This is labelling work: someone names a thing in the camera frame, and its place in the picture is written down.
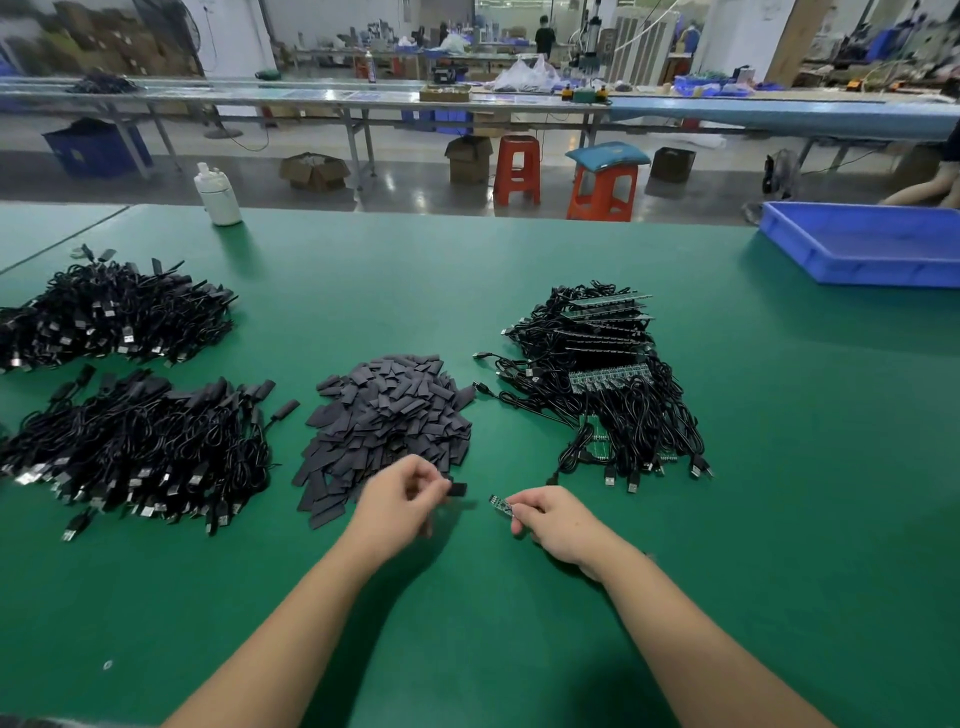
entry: hand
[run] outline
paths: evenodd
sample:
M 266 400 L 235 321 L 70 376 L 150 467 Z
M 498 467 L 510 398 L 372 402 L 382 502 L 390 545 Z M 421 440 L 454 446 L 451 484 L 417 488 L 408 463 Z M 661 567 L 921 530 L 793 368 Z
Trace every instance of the hand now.
M 392 559 L 418 533 L 430 538 L 430 514 L 444 501 L 450 481 L 418 455 L 407 455 L 364 486 L 353 518 L 341 536 L 371 571 Z
M 526 526 L 556 559 L 576 564 L 594 581 L 597 564 L 620 539 L 589 512 L 576 496 L 559 485 L 520 491 L 507 498 L 514 509 L 510 530 L 519 536 Z

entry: black shorts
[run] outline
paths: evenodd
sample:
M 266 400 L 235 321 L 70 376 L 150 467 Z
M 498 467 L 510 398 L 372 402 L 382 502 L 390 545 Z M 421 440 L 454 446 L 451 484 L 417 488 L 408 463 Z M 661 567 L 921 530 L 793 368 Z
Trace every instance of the black shorts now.
M 960 161 L 960 121 L 944 143 L 944 161 Z

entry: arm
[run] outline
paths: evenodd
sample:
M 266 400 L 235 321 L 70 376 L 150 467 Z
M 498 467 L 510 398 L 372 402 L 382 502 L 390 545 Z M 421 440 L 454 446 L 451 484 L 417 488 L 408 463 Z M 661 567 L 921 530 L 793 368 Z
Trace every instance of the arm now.
M 832 725 L 568 490 L 535 488 L 507 502 L 515 535 L 528 527 L 555 558 L 604 585 L 684 728 Z
M 294 728 L 367 580 L 416 538 L 450 482 L 416 455 L 368 481 L 323 559 L 183 705 L 166 728 Z

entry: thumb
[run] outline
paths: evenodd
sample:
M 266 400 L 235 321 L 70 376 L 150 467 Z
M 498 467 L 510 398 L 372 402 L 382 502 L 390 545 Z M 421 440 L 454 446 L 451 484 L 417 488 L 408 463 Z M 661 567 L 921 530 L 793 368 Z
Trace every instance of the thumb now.
M 450 481 L 438 478 L 428 483 L 411 502 L 420 511 L 420 515 L 426 518 L 434 508 L 444 501 L 444 497 L 449 490 Z
M 525 503 L 514 503 L 511 507 L 514 509 L 514 518 L 534 533 L 537 533 L 537 529 L 542 525 L 544 514 L 533 506 L 526 505 Z

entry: person's left hand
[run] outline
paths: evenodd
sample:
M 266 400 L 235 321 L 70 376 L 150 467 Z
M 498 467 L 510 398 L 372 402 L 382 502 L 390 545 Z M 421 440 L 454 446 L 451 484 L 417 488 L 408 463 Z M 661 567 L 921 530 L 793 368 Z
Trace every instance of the person's left hand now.
M 432 535 L 430 514 L 449 490 L 450 481 L 434 465 L 407 455 L 367 481 L 341 541 L 371 570 L 379 569 L 418 533 Z

